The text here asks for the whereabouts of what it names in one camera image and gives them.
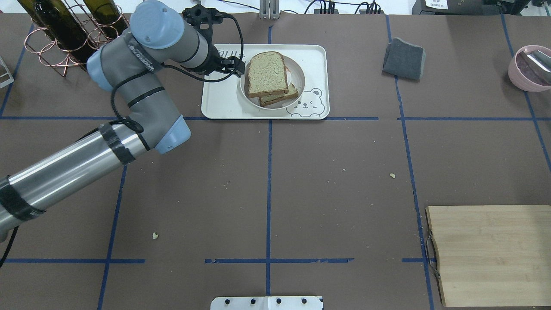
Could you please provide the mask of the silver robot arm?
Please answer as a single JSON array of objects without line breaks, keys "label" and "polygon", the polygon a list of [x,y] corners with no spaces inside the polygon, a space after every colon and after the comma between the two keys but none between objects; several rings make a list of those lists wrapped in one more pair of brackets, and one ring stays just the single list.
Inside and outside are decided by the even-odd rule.
[{"label": "silver robot arm", "polygon": [[91,79],[124,98],[130,114],[101,124],[75,143],[1,179],[1,241],[20,224],[44,214],[57,202],[155,149],[164,154],[185,143],[191,131],[157,77],[171,68],[203,82],[212,72],[222,82],[245,72],[242,53],[221,57],[212,44],[212,26],[233,15],[200,4],[181,13],[158,0],[145,0],[130,16],[123,34],[88,60]]}]

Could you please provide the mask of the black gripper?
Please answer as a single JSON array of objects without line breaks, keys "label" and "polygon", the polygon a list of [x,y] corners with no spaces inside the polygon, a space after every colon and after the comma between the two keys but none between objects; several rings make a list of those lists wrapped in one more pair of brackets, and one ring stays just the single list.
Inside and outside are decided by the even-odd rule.
[{"label": "black gripper", "polygon": [[224,58],[220,56],[218,49],[214,45],[208,48],[208,55],[202,64],[203,76],[212,72],[231,74],[241,78],[245,73],[246,63],[242,60],[235,60],[234,56]]}]

